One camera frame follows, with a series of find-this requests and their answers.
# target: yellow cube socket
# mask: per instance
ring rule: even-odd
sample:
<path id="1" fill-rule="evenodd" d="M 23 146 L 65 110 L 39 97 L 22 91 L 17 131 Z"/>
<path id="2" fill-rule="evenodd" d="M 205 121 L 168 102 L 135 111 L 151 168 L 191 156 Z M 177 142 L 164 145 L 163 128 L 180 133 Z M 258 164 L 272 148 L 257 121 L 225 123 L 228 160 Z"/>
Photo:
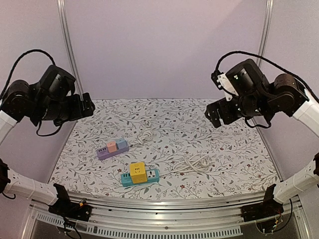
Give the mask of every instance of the yellow cube socket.
<path id="1" fill-rule="evenodd" d="M 133 183 L 145 183 L 148 181 L 143 162 L 130 164 L 130 174 Z"/>

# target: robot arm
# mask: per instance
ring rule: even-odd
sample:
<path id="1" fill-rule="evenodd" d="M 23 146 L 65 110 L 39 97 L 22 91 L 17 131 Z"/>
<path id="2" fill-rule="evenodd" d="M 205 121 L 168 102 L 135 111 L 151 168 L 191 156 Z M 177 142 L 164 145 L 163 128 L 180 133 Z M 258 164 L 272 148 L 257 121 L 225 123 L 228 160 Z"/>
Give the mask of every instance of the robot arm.
<path id="1" fill-rule="evenodd" d="M 252 59 L 243 61 L 226 74 L 215 71 L 212 80 L 225 91 L 225 98 L 209 104 L 205 116 L 214 127 L 244 118 L 263 116 L 268 126 L 277 112 L 302 122 L 319 137 L 319 103 L 300 81 L 290 74 L 279 75 L 269 83 Z M 283 212 L 283 203 L 319 183 L 319 154 L 289 179 L 267 188 L 264 201 L 242 207 L 244 221 L 257 220 Z"/>
<path id="2" fill-rule="evenodd" d="M 6 90 L 0 105 L 0 144 L 10 130 L 29 117 L 37 126 L 43 120 L 52 120 L 56 126 L 93 115 L 95 109 L 88 93 L 81 101 L 74 94 L 75 78 L 65 70 L 51 65 L 39 82 L 29 85 L 14 81 Z M 85 202 L 73 203 L 65 188 L 58 184 L 45 184 L 24 177 L 0 159 L 0 193 L 17 194 L 43 202 L 49 211 L 63 217 L 88 221 L 92 211 Z"/>

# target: leaf pattern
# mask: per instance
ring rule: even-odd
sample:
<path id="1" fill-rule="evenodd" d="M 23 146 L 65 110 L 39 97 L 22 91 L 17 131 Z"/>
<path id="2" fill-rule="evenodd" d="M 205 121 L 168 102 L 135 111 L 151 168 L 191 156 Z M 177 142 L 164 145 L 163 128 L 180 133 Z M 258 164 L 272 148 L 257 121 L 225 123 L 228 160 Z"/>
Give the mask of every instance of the leaf pattern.
<path id="1" fill-rule="evenodd" d="M 91 195 L 138 199 L 188 199 L 230 196 L 265 190 L 277 174 L 255 129 L 243 120 L 214 128 L 204 117 L 212 100 L 136 99 L 98 100 L 95 113 L 74 127 L 50 182 Z M 96 150 L 125 138 L 134 144 L 151 124 L 152 142 L 99 161 Z M 209 155 L 209 169 L 201 173 L 170 173 L 192 155 Z M 123 187 L 120 175 L 129 164 L 143 161 L 157 168 L 159 183 Z"/>

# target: white bracket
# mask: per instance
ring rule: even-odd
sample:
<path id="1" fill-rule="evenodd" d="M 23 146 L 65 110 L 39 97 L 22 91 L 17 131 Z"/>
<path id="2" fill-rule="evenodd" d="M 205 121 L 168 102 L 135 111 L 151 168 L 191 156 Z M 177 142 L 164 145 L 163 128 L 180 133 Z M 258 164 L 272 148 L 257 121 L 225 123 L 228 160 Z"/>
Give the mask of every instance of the white bracket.
<path id="1" fill-rule="evenodd" d="M 223 87 L 228 92 L 230 92 L 230 93 L 232 93 L 234 95 L 238 95 L 237 91 L 234 89 L 233 85 L 230 83 L 230 81 L 226 77 L 225 73 L 218 75 L 217 82 L 220 83 L 220 85 L 218 86 L 219 88 Z M 231 101 L 233 96 L 231 94 L 227 93 L 227 92 L 224 92 L 224 93 L 225 93 L 226 101 Z"/>

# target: black bracket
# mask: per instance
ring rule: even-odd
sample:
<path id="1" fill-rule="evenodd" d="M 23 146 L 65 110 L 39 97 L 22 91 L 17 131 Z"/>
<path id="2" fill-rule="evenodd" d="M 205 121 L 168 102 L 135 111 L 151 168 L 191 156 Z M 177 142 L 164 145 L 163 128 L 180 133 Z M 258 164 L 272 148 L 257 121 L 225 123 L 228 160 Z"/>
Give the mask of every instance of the black bracket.
<path id="1" fill-rule="evenodd" d="M 316 169 L 314 170 L 314 174 L 319 176 L 319 153 L 315 155 L 314 161 L 316 162 Z"/>
<path id="2" fill-rule="evenodd" d="M 275 216 L 284 212 L 283 204 L 274 200 L 275 184 L 268 187 L 262 203 L 251 204 L 241 207 L 241 216 L 244 222 L 254 221 L 262 218 Z"/>
<path id="3" fill-rule="evenodd" d="M 0 159 L 0 193 L 2 193 L 11 180 L 8 178 L 8 165 Z"/>
<path id="4" fill-rule="evenodd" d="M 223 73 L 221 73 L 220 71 L 214 71 L 213 73 L 211 73 L 211 80 L 215 83 L 215 85 L 217 86 L 217 88 L 219 89 L 219 90 L 221 90 L 221 84 L 219 83 L 219 82 L 217 82 L 217 80 L 218 80 L 218 76 L 220 75 L 220 74 L 223 74 Z"/>
<path id="5" fill-rule="evenodd" d="M 53 184 L 58 193 L 58 200 L 49 207 L 49 212 L 62 216 L 88 222 L 91 216 L 92 207 L 86 204 L 85 200 L 80 203 L 71 202 L 66 189 L 59 184 Z"/>

